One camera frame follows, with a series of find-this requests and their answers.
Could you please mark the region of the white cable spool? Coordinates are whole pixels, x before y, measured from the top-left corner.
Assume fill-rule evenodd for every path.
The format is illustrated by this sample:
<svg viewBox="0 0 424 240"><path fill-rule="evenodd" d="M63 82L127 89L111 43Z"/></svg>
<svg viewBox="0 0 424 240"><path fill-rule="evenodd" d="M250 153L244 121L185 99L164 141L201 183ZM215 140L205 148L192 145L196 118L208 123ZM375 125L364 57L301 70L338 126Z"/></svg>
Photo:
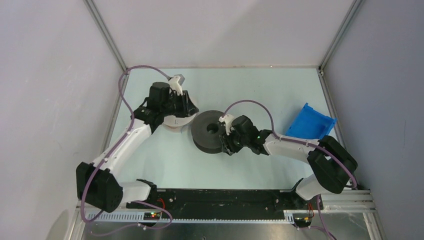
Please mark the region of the white cable spool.
<svg viewBox="0 0 424 240"><path fill-rule="evenodd" d="M166 116L162 126L172 133L180 133L183 127L188 126L195 117L196 114L189 117Z"/></svg>

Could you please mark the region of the black cable spool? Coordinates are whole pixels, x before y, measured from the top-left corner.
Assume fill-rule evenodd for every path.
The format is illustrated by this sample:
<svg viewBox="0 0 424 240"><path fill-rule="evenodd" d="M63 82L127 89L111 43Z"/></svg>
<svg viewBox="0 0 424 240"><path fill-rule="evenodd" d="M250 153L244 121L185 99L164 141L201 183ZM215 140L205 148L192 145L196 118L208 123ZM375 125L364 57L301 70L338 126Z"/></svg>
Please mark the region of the black cable spool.
<svg viewBox="0 0 424 240"><path fill-rule="evenodd" d="M195 146L207 154L222 152L220 135L225 134L219 118L224 113L218 110L207 110L197 115L191 125L191 136Z"/></svg>

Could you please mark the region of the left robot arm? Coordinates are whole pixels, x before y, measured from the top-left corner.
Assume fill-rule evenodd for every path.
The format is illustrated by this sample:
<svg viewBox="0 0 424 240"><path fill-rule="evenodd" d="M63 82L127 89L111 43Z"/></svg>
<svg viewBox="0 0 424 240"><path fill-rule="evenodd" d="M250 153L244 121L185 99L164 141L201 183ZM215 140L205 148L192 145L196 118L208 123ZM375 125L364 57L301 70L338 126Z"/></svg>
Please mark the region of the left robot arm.
<svg viewBox="0 0 424 240"><path fill-rule="evenodd" d="M181 127L191 122L199 108L192 102L177 78L168 82L154 82L144 102L130 112L130 121L118 140L91 163L82 162L76 168L77 197L111 213L121 203L139 201L145 208L153 208L158 194L154 184L136 179L118 182L117 176L135 150L162 124Z"/></svg>

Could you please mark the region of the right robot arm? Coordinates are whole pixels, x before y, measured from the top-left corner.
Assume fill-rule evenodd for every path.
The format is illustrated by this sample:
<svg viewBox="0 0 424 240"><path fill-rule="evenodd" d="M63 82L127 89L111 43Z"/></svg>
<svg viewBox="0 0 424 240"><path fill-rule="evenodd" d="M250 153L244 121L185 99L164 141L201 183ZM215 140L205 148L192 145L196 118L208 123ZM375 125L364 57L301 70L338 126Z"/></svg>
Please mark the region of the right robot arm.
<svg viewBox="0 0 424 240"><path fill-rule="evenodd" d="M358 167L352 155L332 136L321 139L303 139L258 130L245 115L234 117L227 114L218 118L223 129L219 135L222 152L233 155L242 148L254 154L284 156L308 164L312 174L301 179L293 188L291 204L304 209L317 195L340 194Z"/></svg>

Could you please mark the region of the blue plastic bin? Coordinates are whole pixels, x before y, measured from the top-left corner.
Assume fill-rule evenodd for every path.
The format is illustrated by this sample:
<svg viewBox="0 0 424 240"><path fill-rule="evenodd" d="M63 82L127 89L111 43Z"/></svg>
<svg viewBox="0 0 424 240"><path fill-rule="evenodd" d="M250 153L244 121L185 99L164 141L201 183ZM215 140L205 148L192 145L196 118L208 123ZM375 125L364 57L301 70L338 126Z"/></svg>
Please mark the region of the blue plastic bin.
<svg viewBox="0 0 424 240"><path fill-rule="evenodd" d="M322 139L335 127L337 118L324 115L305 103L285 132L286 136L301 139Z"/></svg>

